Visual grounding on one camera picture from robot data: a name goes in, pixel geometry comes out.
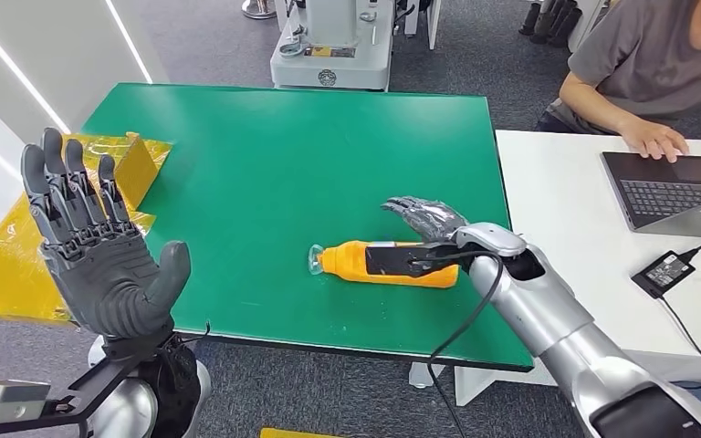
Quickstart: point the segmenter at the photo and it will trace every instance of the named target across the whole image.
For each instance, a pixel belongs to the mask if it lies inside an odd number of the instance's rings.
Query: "person's hand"
[[[624,142],[644,158],[651,156],[659,160],[665,157],[669,162],[675,162],[677,155],[689,153],[684,136],[659,123],[635,117],[625,122],[618,132]]]
[[[170,311],[190,273],[186,244],[166,244],[157,266],[128,217],[114,182],[114,160],[100,159],[101,208],[81,143],[66,143],[64,163],[62,142],[59,132],[46,129],[41,148],[23,149],[21,172],[44,237],[39,250],[68,310],[82,327],[110,338],[172,329]]]
[[[401,216],[424,242],[447,242],[456,229],[468,225],[464,216],[439,201],[402,196],[390,198],[381,208]]]

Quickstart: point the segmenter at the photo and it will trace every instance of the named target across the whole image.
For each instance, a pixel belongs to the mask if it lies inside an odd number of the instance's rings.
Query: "green tabletop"
[[[146,241],[189,245],[192,275],[176,327],[245,342],[418,357],[471,313],[479,295],[312,276],[307,253],[349,240],[418,241],[386,198],[449,203],[509,226],[485,98],[119,84],[83,132],[173,142],[139,210]],[[441,358],[502,370],[532,360],[486,309]]]

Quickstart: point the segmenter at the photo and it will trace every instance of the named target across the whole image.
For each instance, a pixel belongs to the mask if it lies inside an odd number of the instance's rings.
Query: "robotic thumb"
[[[160,274],[146,292],[149,302],[170,310],[189,279],[191,263],[186,243],[172,240],[160,252]]]

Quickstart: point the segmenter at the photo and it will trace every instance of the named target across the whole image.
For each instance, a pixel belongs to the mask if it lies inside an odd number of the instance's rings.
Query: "laptop keyboard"
[[[701,184],[620,181],[633,213],[670,216],[701,204]]]

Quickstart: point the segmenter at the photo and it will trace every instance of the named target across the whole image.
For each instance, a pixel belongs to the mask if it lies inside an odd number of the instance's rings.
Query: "laptop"
[[[670,163],[604,152],[602,160],[631,230],[701,236],[701,157]]]

